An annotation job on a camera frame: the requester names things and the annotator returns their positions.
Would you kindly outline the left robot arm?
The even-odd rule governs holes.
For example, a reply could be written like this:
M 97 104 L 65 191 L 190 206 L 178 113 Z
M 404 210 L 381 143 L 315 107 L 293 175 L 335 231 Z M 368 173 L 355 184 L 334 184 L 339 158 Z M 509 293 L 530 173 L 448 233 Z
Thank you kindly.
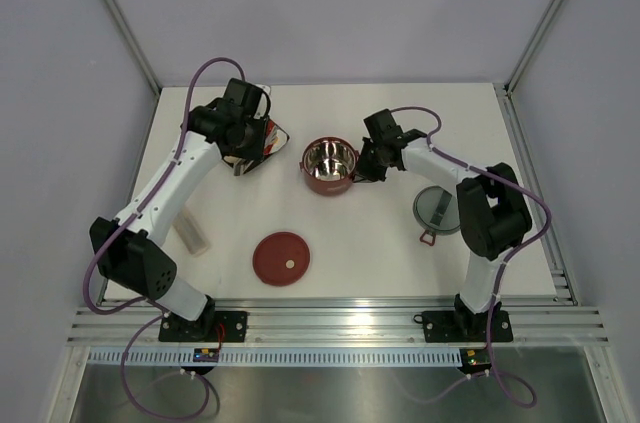
M 95 251 L 90 267 L 182 318 L 181 329 L 195 341 L 214 333 L 216 317 L 205 310 L 207 296 L 179 276 L 162 246 L 213 168 L 227 157 L 263 157 L 270 110 L 268 90 L 236 78 L 210 103 L 186 107 L 179 138 L 149 183 L 112 220 L 98 218 L 90 229 Z

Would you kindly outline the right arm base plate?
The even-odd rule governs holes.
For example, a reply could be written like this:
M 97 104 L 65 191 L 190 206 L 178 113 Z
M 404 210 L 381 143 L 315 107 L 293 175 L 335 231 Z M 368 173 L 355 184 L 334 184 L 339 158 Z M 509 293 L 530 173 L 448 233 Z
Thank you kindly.
M 495 311 L 491 318 L 487 312 L 469 316 L 454 310 L 423 311 L 412 320 L 422 328 L 426 343 L 486 343 L 488 321 L 492 343 L 514 341 L 509 314 L 504 310 Z

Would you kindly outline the red steel lunch box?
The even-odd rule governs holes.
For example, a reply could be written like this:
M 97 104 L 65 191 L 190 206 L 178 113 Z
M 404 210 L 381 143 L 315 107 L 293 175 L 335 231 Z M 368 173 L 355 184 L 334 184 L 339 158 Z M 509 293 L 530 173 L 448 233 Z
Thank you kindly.
M 299 168 L 307 187 L 321 196 L 338 196 L 353 185 L 359 153 L 344 139 L 321 137 L 304 149 Z

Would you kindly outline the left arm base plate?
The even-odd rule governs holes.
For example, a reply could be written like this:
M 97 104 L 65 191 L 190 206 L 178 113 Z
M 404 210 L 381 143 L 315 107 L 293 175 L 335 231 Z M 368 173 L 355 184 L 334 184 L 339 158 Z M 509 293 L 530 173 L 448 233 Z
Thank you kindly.
M 249 314 L 245 311 L 213 310 L 188 321 L 170 314 L 160 323 L 158 339 L 163 343 L 242 343 Z

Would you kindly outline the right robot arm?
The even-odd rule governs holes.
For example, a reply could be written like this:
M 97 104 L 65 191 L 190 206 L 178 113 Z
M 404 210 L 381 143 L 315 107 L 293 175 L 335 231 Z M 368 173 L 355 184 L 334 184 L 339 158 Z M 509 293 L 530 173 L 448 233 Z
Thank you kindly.
M 452 312 L 456 332 L 466 339 L 485 333 L 499 300 L 506 252 L 519 247 L 533 222 L 521 187 L 505 163 L 474 169 L 446 154 L 430 133 L 405 131 L 384 109 L 364 119 L 368 135 L 355 169 L 365 181 L 386 179 L 390 168 L 423 176 L 457 203 L 460 232 L 469 263 Z

